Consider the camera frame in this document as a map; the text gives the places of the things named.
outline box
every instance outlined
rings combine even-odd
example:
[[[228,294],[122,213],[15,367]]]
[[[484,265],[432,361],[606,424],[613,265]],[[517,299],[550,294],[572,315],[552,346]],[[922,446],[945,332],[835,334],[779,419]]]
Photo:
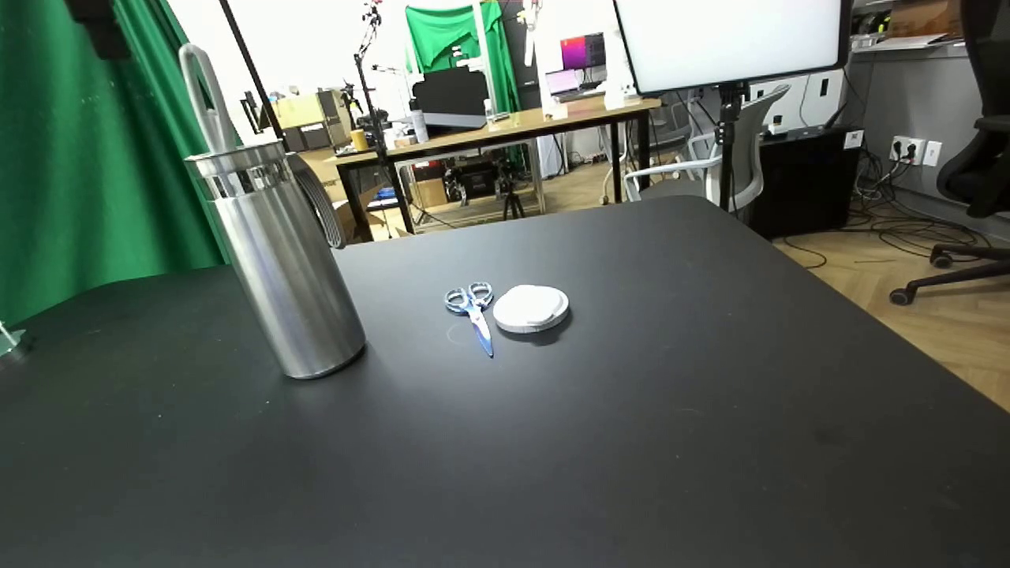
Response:
[[[347,145],[351,135],[338,120],[307,122],[301,127],[307,149],[338,149]]]
[[[321,87],[316,95],[278,98],[276,112],[280,128],[327,122],[327,120],[335,120],[340,128],[351,128],[351,112],[340,104],[340,95],[332,87]]]
[[[286,143],[292,150],[307,150],[310,149],[302,128],[283,128],[283,143]]]
[[[763,191],[750,206],[749,223],[760,237],[847,228],[858,149],[844,145],[844,128],[763,143]]]
[[[432,206],[445,206],[445,188],[442,188],[442,176],[436,179],[417,179],[413,182],[413,199],[419,207],[432,207]]]

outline scissor handle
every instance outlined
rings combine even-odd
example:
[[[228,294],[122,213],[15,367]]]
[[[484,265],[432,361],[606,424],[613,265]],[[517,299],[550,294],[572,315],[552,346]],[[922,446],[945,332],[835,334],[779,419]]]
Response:
[[[471,308],[485,308],[497,299],[497,287],[485,280],[458,287],[445,294],[445,308],[454,315],[468,315]]]

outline light stand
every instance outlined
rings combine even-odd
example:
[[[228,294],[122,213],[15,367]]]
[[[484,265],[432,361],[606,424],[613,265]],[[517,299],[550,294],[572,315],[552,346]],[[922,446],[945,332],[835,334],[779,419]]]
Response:
[[[735,143],[735,120],[740,120],[740,98],[745,95],[745,83],[724,83],[720,85],[720,127],[717,127],[717,145],[724,150],[720,168],[720,207],[729,211],[734,194],[734,143]]]
[[[264,95],[264,87],[263,87],[258,70],[255,70],[255,62],[252,62],[252,54],[251,54],[251,48],[247,48],[247,39],[244,39],[241,22],[235,20],[228,0],[222,0],[222,12],[224,12],[224,20],[228,20],[228,29],[232,29],[235,40],[241,45],[241,54],[244,54],[244,62],[247,62],[247,70],[251,70],[251,75],[252,75],[252,85],[255,85],[263,112],[264,112],[264,120],[272,122],[276,135],[280,138],[280,145],[283,145],[283,150],[286,150],[286,138],[283,138],[283,128],[280,128],[280,122],[278,122],[276,104],[272,104],[272,98]]]
[[[381,135],[381,122],[379,122],[379,112],[375,112],[375,104],[374,104],[374,87],[366,83],[366,54],[370,54],[374,40],[364,40],[361,49],[353,54],[353,70],[358,70],[358,80],[361,80],[361,92],[366,98],[366,120],[370,120],[370,128],[374,128],[374,143],[375,143],[375,156],[379,164],[384,168],[387,172],[387,182],[397,194],[397,207],[401,207],[401,218],[405,218],[405,228],[408,232],[413,232],[413,218],[412,218],[412,207],[408,207],[408,194],[405,194],[405,186],[401,186],[401,172],[397,168],[391,164],[387,156],[387,149],[384,149],[384,135]]]

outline green backdrop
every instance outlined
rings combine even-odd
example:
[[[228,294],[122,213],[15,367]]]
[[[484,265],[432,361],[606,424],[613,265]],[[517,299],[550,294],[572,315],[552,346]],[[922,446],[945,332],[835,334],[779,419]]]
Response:
[[[505,12],[498,0],[484,0],[484,32],[489,45],[497,109],[517,109],[517,83],[505,39]],[[458,61],[479,57],[475,6],[417,9],[408,6],[408,29],[419,73],[453,70]]]
[[[0,317],[90,287],[222,265],[164,0],[118,0],[133,57],[99,61],[62,0],[0,2]]]

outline chair wheel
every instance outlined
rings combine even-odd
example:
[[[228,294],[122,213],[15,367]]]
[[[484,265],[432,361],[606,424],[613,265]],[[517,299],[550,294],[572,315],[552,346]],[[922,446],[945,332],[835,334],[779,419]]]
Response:
[[[897,304],[897,307],[912,307],[912,304],[915,304],[915,289],[909,289],[909,287],[895,287],[895,289],[891,289],[891,304]]]
[[[931,263],[933,267],[949,267],[949,265],[953,265],[953,254],[945,251],[945,249],[933,249],[933,251],[929,254],[929,263]]]

